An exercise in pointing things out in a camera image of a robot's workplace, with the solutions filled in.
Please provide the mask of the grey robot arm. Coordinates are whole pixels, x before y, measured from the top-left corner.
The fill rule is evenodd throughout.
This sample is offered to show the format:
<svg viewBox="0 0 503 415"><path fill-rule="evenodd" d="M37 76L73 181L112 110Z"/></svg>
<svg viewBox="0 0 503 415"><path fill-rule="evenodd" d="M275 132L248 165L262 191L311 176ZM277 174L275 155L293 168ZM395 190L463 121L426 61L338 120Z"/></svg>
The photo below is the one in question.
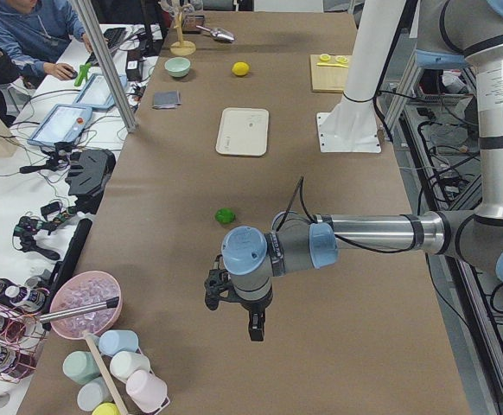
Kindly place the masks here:
<svg viewBox="0 0 503 415"><path fill-rule="evenodd" d="M476 72L482 200L422 215L278 214L269 232L232 229L204 283L205 303L239 303L252 340L264 338L275 277L334 264L341 248L446 255L503 282L503 1L422 1L417 64Z"/></svg>

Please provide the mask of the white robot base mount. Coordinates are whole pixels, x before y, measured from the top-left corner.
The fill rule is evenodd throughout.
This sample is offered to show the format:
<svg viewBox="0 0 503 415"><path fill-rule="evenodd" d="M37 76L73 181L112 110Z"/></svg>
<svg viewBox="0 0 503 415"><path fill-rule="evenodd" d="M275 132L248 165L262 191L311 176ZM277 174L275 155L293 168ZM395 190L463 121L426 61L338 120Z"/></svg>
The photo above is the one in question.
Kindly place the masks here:
<svg viewBox="0 0 503 415"><path fill-rule="evenodd" d="M376 114L379 82L392 54L394 38L414 1L366 1L357 31L351 66L341 101L331 112L317 114L317 136L322 153L382 151Z"/></svg>

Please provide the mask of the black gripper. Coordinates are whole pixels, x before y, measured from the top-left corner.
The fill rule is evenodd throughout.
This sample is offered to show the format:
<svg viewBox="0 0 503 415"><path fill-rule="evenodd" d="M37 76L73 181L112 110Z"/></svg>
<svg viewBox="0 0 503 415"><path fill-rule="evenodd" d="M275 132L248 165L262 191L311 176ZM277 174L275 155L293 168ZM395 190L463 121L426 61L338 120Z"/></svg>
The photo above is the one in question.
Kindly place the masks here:
<svg viewBox="0 0 503 415"><path fill-rule="evenodd" d="M261 294L257 300L246 300L235 290L229 273L220 267L222 255L218 254L213 261L213 268L209 270L204 282L205 305L209 310L217 310L221 301L239 303L249 313L248 333L252 342L264 340L264 322L266 309L271 304L273 293L270 288L266 294Z"/></svg>

